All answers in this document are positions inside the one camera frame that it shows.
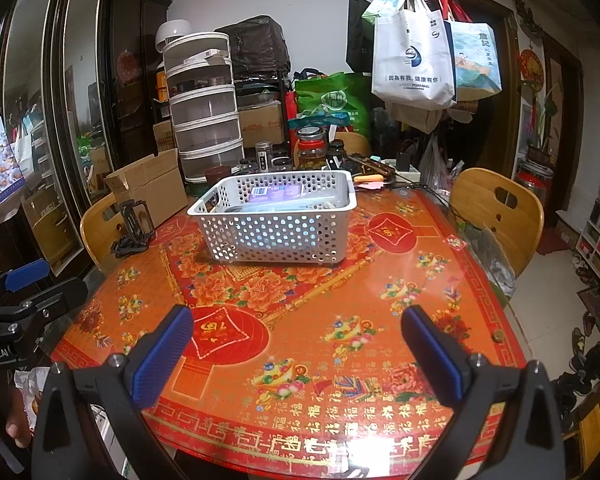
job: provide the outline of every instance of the blue gripper pad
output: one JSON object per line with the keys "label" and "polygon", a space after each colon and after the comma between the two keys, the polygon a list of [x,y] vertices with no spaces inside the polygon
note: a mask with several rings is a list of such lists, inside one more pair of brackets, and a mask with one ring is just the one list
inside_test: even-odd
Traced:
{"label": "blue gripper pad", "polygon": [[440,332],[417,305],[402,313],[402,337],[431,384],[438,402],[455,408],[469,388],[468,355],[449,335]]}
{"label": "blue gripper pad", "polygon": [[46,278],[49,274],[49,264],[45,260],[37,260],[25,266],[10,271],[4,280],[4,289],[16,292],[37,280]]}
{"label": "blue gripper pad", "polygon": [[139,410],[153,406],[193,335],[193,315],[176,305],[129,353],[125,386]]}

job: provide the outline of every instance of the wooden chair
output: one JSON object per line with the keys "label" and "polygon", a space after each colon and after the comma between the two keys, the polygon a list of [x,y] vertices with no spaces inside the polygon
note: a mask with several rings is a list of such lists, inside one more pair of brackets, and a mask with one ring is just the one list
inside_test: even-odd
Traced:
{"label": "wooden chair", "polygon": [[544,226],[537,196],[510,178],[471,168],[454,183],[450,203],[469,222],[493,231],[516,277],[525,270]]}
{"label": "wooden chair", "polygon": [[109,193],[92,205],[80,220],[80,236],[89,256],[102,270],[102,263],[111,254],[111,245],[126,234],[125,221],[118,212],[105,219],[104,213],[116,203],[116,197]]}

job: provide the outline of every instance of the logo on bag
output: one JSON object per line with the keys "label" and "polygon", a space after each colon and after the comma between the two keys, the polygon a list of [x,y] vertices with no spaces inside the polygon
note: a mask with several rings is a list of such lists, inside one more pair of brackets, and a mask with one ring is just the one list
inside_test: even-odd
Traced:
{"label": "logo on bag", "polygon": [[320,101],[322,101],[322,104],[329,110],[342,110],[347,105],[347,94],[345,94],[343,90],[336,90],[323,95],[320,98]]}
{"label": "logo on bag", "polygon": [[422,63],[422,56],[414,46],[407,49],[405,56],[411,61],[411,66],[420,66],[420,63]]}

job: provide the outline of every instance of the purple box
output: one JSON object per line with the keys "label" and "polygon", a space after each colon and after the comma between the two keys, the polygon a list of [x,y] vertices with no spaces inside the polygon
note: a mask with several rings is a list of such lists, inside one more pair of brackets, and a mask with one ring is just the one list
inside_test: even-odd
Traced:
{"label": "purple box", "polygon": [[254,187],[249,195],[249,203],[272,203],[294,200],[302,195],[302,186]]}

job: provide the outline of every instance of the black trash bag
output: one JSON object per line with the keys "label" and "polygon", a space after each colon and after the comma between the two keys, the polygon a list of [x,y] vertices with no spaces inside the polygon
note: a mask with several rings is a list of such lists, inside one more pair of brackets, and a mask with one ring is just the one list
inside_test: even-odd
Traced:
{"label": "black trash bag", "polygon": [[282,27],[270,16],[256,16],[216,29],[229,36],[231,61],[236,79],[254,74],[275,76],[291,70]]}
{"label": "black trash bag", "polygon": [[369,73],[374,64],[374,42],[362,33],[362,13],[369,5],[366,0],[349,0],[347,64],[353,72]]}

